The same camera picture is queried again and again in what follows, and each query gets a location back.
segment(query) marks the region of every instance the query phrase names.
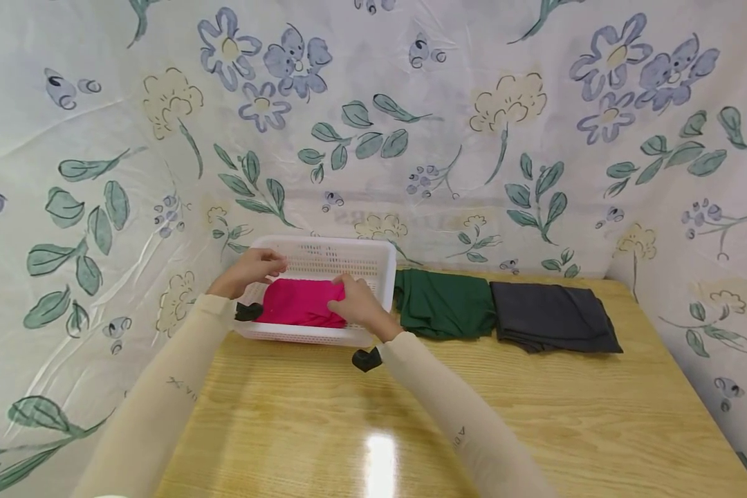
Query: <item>left hand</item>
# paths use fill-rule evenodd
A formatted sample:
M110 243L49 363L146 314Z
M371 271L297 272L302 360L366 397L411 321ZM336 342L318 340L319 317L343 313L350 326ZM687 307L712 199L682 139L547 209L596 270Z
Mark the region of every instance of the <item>left hand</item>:
M216 278L205 294L220 295L227 299L238 299L248 284L272 283L271 277L279 277L288 269L285 256L270 248L250 248L227 271Z

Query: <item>floral backdrop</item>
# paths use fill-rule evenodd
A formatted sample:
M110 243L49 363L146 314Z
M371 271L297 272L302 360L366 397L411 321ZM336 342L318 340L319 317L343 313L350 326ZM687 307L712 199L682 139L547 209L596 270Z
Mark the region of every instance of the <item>floral backdrop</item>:
M273 232L619 279L747 468L747 0L668 5L1 1L0 496Z

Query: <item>hand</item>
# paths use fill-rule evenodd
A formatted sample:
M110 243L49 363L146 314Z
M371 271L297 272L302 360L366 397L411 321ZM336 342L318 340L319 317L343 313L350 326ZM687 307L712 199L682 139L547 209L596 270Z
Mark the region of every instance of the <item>hand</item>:
M246 291L248 284L270 284L271 277L279 277L286 269L288 261L282 254L270 248L249 248L235 264L216 278L205 294L238 299Z
M329 311L341 315L343 320L351 324L363 325L383 342L393 340L401 332L398 323L379 304L364 279L355 280L348 273L343 273L332 281L333 284L341 282L346 290L346 299L326 303Z

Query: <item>pink cloth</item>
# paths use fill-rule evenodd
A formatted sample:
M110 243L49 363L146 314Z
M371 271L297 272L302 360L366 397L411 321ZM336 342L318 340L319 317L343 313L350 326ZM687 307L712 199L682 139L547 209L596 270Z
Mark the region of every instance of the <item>pink cloth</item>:
M298 281L280 278L269 285L263 295L262 324L327 326L343 329L346 320L326 307L331 300L346 297L343 284L331 281Z

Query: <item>table surface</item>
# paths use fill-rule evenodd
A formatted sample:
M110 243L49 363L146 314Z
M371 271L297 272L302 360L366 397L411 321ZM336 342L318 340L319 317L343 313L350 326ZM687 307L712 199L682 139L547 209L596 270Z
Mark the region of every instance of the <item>table surface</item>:
M747 472L623 284L590 288L624 355L527 355L492 337L428 342L531 450L562 497L747 497ZM158 498L475 497L451 446L353 350L230 334Z

